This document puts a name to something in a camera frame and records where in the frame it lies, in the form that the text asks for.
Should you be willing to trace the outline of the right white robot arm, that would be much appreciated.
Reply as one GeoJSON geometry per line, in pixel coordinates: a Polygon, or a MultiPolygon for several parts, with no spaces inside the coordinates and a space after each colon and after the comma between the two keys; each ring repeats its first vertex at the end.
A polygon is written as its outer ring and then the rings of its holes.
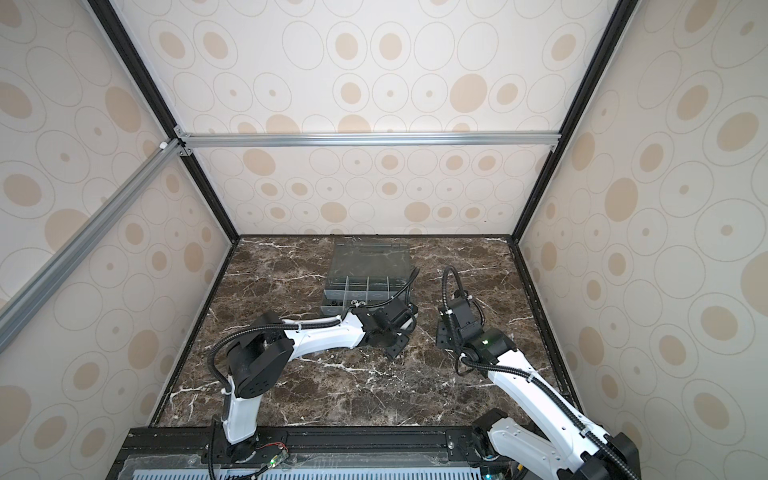
{"type": "Polygon", "coordinates": [[[459,374],[477,372],[503,390],[541,431],[500,413],[481,418],[478,451],[504,456],[541,479],[639,479],[639,452],[624,434],[609,434],[554,389],[511,337],[486,329],[471,296],[445,299],[436,344],[459,374]]]}

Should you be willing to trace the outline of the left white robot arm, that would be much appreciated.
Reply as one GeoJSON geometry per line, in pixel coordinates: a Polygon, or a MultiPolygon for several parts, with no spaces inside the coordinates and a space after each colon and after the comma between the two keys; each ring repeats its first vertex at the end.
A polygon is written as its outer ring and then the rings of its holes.
{"type": "Polygon", "coordinates": [[[289,362],[361,347],[379,348],[393,360],[407,346],[417,316],[418,307],[398,297],[308,321],[284,320],[268,311],[249,327],[219,340],[211,347],[207,368],[223,387],[226,440],[236,445],[256,437],[262,396],[276,385],[289,362]]]}

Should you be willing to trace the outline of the clear plastic organizer box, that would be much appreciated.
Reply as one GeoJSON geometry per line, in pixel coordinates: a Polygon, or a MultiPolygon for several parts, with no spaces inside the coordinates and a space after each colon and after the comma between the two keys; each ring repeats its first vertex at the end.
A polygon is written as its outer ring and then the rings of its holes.
{"type": "Polygon", "coordinates": [[[400,290],[413,270],[409,248],[396,243],[343,239],[334,245],[321,311],[343,314],[354,302],[379,303],[400,290]]]}

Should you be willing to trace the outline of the black base frame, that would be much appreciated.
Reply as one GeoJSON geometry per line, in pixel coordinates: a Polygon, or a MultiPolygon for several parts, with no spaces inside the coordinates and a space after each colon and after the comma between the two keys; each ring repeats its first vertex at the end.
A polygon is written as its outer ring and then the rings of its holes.
{"type": "Polygon", "coordinates": [[[110,479],[566,479],[564,455],[546,449],[480,453],[469,426],[264,427],[227,443],[220,425],[138,428],[110,479]]]}

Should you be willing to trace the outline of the horizontal aluminium rail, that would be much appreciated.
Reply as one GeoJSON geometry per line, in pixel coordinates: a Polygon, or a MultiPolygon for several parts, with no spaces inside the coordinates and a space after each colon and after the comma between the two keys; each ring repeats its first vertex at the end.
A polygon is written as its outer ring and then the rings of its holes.
{"type": "Polygon", "coordinates": [[[556,131],[373,132],[294,134],[192,134],[176,141],[191,148],[209,147],[425,147],[484,145],[557,145],[556,131]]]}

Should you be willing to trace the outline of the right black corner post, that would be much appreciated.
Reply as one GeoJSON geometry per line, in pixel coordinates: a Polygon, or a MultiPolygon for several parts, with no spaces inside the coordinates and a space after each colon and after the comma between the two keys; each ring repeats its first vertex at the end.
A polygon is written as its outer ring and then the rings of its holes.
{"type": "Polygon", "coordinates": [[[548,154],[511,234],[511,245],[518,245],[522,240],[638,4],[638,0],[616,3],[559,130],[559,141],[548,154]]]}

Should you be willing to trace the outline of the black corner post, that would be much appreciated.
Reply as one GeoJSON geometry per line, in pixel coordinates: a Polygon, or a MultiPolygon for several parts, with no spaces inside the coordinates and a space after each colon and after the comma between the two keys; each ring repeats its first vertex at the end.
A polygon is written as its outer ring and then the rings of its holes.
{"type": "Polygon", "coordinates": [[[518,245],[522,240],[638,4],[638,0],[616,3],[559,130],[559,141],[548,154],[511,234],[511,245],[518,245]]]}
{"type": "MultiPolygon", "coordinates": [[[[115,48],[122,63],[127,68],[132,80],[138,87],[152,114],[159,122],[163,132],[170,139],[179,140],[183,146],[186,146],[185,141],[181,139],[176,131],[178,124],[175,117],[147,69],[144,60],[130,39],[122,21],[119,19],[115,7],[110,1],[89,0],[87,4],[103,28],[109,42],[115,48]]],[[[229,215],[225,212],[222,202],[214,192],[211,182],[194,153],[191,150],[183,153],[181,160],[202,194],[205,203],[210,208],[219,226],[223,229],[224,234],[231,243],[236,244],[240,239],[240,235],[236,231],[229,215]]]]}

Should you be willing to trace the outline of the diagonal aluminium rail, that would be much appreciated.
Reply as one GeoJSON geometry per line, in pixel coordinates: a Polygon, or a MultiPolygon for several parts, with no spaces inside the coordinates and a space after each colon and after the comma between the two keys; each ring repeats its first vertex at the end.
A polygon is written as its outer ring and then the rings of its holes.
{"type": "Polygon", "coordinates": [[[165,141],[2,308],[3,350],[8,348],[166,164],[180,155],[181,149],[180,140],[165,141]]]}

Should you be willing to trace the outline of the left black corner post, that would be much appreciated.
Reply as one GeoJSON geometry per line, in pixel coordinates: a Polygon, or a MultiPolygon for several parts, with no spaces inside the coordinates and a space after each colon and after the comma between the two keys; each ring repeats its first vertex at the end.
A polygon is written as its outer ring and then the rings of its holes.
{"type": "MultiPolygon", "coordinates": [[[[176,131],[178,124],[175,117],[147,69],[144,60],[130,39],[122,21],[119,19],[115,7],[110,1],[89,0],[87,4],[103,28],[109,42],[115,48],[122,63],[127,68],[132,80],[138,87],[152,114],[159,122],[163,132],[170,139],[179,140],[183,146],[186,146],[185,141],[181,139],[176,131]]],[[[231,243],[236,244],[240,239],[240,235],[236,231],[229,215],[225,212],[222,202],[214,192],[211,182],[194,153],[191,150],[183,153],[181,160],[202,194],[205,203],[210,208],[219,226],[223,229],[224,234],[231,243]]]]}

